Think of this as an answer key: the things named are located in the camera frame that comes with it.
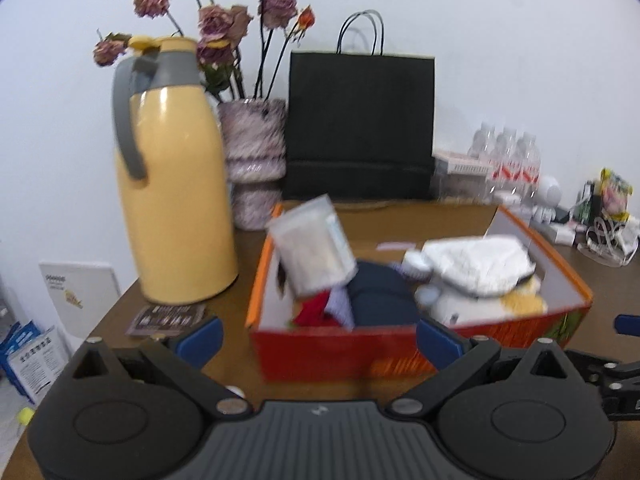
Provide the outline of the dark navy cloth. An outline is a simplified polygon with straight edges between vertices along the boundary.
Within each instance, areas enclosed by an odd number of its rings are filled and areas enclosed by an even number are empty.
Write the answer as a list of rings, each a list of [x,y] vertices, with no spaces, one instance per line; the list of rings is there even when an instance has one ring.
[[[405,278],[385,264],[358,260],[357,266],[346,286],[355,326],[416,325],[419,310]]]

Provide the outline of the white plastic bag item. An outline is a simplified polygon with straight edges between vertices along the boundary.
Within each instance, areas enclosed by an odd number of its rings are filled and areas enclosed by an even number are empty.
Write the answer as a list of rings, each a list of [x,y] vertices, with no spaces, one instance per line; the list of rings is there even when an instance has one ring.
[[[473,297],[499,297],[530,278],[536,264],[512,235],[484,235],[429,240],[409,249],[399,269],[408,278],[438,276]]]

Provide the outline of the lavender drawstring pouch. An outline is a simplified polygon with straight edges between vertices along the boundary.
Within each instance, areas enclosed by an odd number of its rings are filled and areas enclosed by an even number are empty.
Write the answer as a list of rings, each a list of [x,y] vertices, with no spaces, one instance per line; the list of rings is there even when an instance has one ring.
[[[335,287],[329,291],[324,313],[345,330],[353,330],[356,327],[346,287]]]

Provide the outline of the clear cotton swab box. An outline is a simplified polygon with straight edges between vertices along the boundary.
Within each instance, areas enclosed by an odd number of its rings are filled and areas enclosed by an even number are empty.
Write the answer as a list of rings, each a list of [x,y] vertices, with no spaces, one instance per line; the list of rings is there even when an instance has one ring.
[[[267,231],[297,297],[344,286],[358,271],[340,218],[326,194],[271,219]]]

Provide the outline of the white fluffy item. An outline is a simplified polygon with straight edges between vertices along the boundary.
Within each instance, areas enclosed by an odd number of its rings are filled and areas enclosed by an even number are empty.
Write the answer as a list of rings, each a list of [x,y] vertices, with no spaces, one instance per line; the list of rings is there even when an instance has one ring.
[[[499,299],[473,298],[445,286],[420,285],[414,299],[423,313],[447,327],[499,323],[509,317]]]

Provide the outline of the yellow knit item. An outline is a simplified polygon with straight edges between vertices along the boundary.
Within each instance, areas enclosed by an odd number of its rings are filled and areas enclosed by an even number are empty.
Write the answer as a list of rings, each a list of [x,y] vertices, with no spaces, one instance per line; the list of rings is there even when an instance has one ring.
[[[536,275],[500,298],[503,310],[512,318],[531,318],[548,313],[548,304],[540,296],[541,280]]]

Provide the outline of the white power adapter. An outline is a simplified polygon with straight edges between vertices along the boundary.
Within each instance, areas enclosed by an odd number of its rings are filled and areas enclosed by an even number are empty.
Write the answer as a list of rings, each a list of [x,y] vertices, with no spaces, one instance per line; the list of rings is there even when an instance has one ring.
[[[567,224],[543,223],[540,232],[552,245],[573,246],[575,243],[575,229]]]

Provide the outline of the orange red cardboard box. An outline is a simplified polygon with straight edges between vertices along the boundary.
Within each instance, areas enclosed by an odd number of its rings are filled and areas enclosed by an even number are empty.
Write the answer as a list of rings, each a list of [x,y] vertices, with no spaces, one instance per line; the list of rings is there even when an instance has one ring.
[[[525,348],[539,337],[565,346],[592,305],[588,285],[537,232],[498,206],[427,202],[339,204],[336,207],[354,255],[390,263],[410,244],[446,237],[513,235],[528,250],[541,279],[546,314],[513,321],[482,321],[460,334],[494,338],[506,347]],[[416,348],[411,326],[294,328],[299,303],[278,277],[280,258],[266,240],[258,260],[245,326],[267,382],[334,382],[416,376],[432,364]]]

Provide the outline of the colourful snack packet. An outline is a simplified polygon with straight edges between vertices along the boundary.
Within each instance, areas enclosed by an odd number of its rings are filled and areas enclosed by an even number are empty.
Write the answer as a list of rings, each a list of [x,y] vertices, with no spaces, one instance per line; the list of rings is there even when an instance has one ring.
[[[615,222],[626,222],[629,218],[628,200],[634,188],[610,168],[600,172],[598,193],[601,199],[600,216]]]

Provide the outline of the blue white paper stack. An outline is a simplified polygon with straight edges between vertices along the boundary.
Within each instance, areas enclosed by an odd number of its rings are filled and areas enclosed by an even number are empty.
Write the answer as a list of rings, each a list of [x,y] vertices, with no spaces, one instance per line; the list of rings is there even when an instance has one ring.
[[[22,396],[38,405],[60,376],[70,355],[55,327],[15,323],[1,343],[1,370]]]

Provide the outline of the middle water bottle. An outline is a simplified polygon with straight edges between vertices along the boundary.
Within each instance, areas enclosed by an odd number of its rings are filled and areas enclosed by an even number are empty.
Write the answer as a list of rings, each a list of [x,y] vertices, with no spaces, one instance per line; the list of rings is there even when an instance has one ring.
[[[494,149],[490,153],[491,175],[488,181],[490,194],[498,191],[513,191],[518,171],[515,149],[516,130],[506,127],[498,134]]]

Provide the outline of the water bottle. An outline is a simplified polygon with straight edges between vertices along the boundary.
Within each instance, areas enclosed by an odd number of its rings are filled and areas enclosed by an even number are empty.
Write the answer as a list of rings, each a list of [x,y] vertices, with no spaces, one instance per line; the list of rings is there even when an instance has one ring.
[[[498,191],[513,191],[518,171],[515,149],[516,130],[506,127],[498,134],[494,149],[490,153],[491,175],[488,181],[490,194]]]
[[[482,122],[473,136],[472,144],[468,149],[468,155],[478,160],[490,159],[490,154],[495,147],[495,126]]]
[[[529,195],[537,187],[541,157],[536,136],[524,132],[516,142],[516,160],[518,161],[518,190],[523,196]]]

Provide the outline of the left water bottle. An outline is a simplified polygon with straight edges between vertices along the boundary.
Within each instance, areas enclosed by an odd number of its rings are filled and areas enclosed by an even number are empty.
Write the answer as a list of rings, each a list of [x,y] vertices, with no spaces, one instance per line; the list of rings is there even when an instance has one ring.
[[[473,136],[472,144],[468,149],[468,155],[478,160],[490,159],[490,154],[495,147],[495,126],[482,122]]]

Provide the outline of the purple textured vase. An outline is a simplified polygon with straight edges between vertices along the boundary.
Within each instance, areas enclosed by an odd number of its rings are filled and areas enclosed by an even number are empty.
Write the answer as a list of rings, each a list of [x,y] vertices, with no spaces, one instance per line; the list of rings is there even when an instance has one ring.
[[[231,208],[237,228],[261,231],[280,202],[286,173],[282,99],[245,99],[218,106]]]

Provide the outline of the black paper shopping bag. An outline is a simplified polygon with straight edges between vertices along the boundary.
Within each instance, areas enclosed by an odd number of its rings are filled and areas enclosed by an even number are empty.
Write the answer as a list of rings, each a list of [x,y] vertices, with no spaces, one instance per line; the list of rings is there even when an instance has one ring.
[[[284,128],[287,200],[430,200],[435,61],[387,55],[375,10],[368,54],[294,52]]]

